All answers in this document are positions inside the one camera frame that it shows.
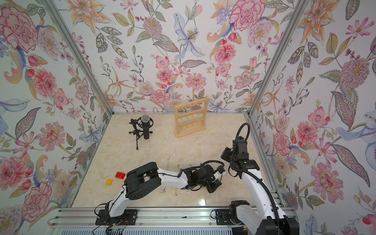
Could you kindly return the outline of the wooden jewelry display stand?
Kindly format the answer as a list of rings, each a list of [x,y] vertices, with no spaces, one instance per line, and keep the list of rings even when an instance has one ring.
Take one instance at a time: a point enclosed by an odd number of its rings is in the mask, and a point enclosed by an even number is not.
[[[200,106],[199,109],[190,112],[179,112],[180,109]],[[197,133],[207,128],[206,118],[209,107],[209,97],[193,100],[174,106],[175,129],[177,138]]]

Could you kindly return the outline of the red toy brick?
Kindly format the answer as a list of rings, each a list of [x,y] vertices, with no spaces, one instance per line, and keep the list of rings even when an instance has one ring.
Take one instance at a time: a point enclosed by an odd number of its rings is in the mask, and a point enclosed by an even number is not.
[[[117,172],[115,178],[123,180],[125,178],[125,173]]]

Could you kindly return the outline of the yellow toy brick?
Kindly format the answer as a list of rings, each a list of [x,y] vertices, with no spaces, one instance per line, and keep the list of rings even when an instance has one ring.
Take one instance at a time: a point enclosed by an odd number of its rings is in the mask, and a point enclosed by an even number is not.
[[[110,186],[112,184],[113,180],[107,179],[105,182],[105,185]]]

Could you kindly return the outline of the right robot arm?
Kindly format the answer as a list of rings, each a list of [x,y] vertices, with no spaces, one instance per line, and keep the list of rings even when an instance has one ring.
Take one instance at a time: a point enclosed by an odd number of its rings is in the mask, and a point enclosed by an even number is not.
[[[247,187],[256,210],[246,201],[233,201],[229,206],[230,219],[235,224],[244,224],[249,235],[298,235],[299,223],[277,204],[258,164],[249,158],[249,135],[250,124],[245,122],[238,129],[233,146],[224,149],[221,159],[229,163],[228,171],[236,172],[235,177]]]

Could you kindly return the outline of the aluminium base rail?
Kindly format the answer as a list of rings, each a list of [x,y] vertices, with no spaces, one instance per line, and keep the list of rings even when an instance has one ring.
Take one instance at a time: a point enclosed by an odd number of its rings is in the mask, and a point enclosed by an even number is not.
[[[59,209],[47,224],[51,228],[90,228],[109,224],[103,223],[99,217],[103,206],[95,208]],[[226,210],[227,207],[144,207],[129,208],[131,218],[126,220],[127,228],[152,227],[217,227],[216,211]]]

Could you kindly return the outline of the black microphone with mesh head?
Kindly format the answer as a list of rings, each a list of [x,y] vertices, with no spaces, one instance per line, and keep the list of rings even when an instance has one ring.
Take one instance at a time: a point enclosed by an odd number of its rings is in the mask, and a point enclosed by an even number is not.
[[[141,116],[141,128],[143,130],[143,137],[145,140],[148,140],[150,138],[150,134],[152,134],[150,128],[153,126],[153,123],[154,121],[149,115]]]

